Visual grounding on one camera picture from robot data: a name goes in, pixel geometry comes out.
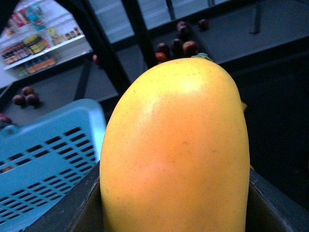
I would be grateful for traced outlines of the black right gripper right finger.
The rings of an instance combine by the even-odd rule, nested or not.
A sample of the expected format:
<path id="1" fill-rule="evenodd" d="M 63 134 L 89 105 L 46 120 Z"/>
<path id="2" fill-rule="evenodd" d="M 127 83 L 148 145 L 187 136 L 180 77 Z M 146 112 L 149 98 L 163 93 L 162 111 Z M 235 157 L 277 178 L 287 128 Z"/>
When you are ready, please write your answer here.
<path id="1" fill-rule="evenodd" d="M 247 232 L 307 232 L 309 212 L 250 170 Z"/>

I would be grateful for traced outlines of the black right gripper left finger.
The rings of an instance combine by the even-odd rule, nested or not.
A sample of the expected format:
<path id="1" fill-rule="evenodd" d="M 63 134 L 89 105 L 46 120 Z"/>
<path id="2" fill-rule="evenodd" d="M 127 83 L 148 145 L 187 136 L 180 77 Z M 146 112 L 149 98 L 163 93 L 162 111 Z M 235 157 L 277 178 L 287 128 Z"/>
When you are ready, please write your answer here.
<path id="1" fill-rule="evenodd" d="M 99 163 L 25 231 L 99 232 Z"/>

